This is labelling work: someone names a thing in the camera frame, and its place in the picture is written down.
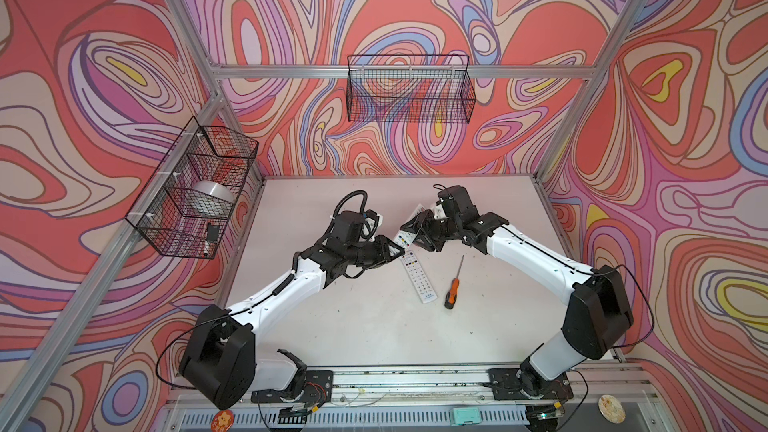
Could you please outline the orange handled screwdriver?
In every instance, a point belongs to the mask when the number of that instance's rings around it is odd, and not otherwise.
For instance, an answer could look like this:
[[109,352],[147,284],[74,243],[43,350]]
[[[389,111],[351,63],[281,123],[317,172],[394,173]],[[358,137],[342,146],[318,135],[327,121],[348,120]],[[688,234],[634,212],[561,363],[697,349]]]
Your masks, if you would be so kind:
[[460,287],[460,274],[463,268],[465,256],[462,256],[459,262],[459,266],[457,268],[456,275],[453,277],[450,287],[446,293],[445,299],[444,299],[444,307],[447,310],[452,310],[457,302],[458,299],[458,291]]

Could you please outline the white remote with back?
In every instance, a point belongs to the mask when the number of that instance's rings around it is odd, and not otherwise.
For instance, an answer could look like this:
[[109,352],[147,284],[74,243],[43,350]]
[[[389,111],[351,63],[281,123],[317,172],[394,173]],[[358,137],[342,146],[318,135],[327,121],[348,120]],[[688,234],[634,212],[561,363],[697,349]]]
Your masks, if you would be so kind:
[[426,208],[419,203],[411,214],[410,218],[398,230],[394,242],[407,249],[416,240],[418,235],[418,217]]

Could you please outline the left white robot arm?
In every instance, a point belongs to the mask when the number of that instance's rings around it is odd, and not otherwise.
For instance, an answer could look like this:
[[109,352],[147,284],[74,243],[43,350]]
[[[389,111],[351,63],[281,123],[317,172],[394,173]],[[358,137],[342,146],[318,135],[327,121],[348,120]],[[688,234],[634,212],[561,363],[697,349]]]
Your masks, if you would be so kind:
[[207,307],[180,360],[181,376],[219,410],[249,393],[300,398],[309,386],[306,364],[286,349],[259,357],[259,340],[301,302],[346,276],[348,267],[365,272],[402,257],[403,246],[378,234],[379,222],[372,211],[339,212],[266,288],[226,308]]

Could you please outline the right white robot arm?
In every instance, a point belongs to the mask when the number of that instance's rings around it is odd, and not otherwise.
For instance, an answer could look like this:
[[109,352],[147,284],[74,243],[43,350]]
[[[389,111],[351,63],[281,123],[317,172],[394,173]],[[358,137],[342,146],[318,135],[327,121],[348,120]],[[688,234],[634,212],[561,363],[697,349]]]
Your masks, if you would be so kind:
[[517,378],[529,394],[538,394],[572,367],[605,356],[634,323],[618,270],[577,262],[531,239],[501,215],[480,213],[463,186],[440,189],[435,205],[415,213],[400,231],[430,252],[459,240],[514,266],[566,306],[560,330],[520,364]]

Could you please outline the white remote with coloured buttons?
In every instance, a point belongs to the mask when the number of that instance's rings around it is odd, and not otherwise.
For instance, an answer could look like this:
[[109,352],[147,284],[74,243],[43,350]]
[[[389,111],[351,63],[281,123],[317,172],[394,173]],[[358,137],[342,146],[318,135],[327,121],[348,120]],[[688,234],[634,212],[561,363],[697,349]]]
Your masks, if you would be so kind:
[[408,250],[401,257],[401,262],[421,303],[427,304],[435,301],[437,294],[415,253]]

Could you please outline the silver tape roll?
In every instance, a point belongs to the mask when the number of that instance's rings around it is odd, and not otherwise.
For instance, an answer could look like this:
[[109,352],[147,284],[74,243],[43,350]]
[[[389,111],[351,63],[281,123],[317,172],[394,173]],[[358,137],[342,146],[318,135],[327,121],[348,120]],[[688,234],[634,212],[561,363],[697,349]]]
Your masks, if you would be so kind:
[[199,181],[188,192],[186,202],[198,217],[225,220],[235,204],[235,195],[218,182]]

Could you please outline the red round sticker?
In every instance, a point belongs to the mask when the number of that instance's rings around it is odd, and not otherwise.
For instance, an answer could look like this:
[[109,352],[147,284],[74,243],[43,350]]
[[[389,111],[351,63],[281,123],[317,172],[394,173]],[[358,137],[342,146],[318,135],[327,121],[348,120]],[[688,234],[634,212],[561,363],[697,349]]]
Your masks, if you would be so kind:
[[234,423],[234,413],[231,410],[222,410],[211,419],[210,430],[212,432],[229,432]]

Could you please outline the beige round disc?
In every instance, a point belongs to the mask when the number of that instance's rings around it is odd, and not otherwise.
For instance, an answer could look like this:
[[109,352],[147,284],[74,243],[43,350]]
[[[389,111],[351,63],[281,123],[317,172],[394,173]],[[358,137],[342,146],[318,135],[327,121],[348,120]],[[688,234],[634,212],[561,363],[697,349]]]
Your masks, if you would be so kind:
[[621,401],[614,395],[604,394],[598,399],[600,414],[612,424],[625,422],[627,414]]

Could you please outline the green box on rail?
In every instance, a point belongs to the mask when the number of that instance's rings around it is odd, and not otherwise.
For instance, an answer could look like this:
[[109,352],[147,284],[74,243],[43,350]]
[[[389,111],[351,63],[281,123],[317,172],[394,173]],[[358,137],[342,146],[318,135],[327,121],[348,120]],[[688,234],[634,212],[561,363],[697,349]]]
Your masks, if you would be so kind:
[[452,426],[478,425],[482,423],[482,416],[478,407],[455,407],[450,410]]

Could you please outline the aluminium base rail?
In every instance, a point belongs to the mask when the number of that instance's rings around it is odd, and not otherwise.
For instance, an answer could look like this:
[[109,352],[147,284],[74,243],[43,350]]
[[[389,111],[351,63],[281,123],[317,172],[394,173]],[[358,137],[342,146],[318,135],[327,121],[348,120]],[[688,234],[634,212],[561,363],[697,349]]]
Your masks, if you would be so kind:
[[[658,397],[650,375],[637,363],[586,361],[567,373],[539,399],[528,399],[513,390],[515,363],[336,366],[307,370],[303,395],[279,399],[275,392],[260,393],[271,406],[319,403],[357,408],[390,405],[484,405],[518,403],[543,405],[560,402],[595,402],[613,395],[622,402],[643,402]],[[323,370],[330,379],[321,376]]]

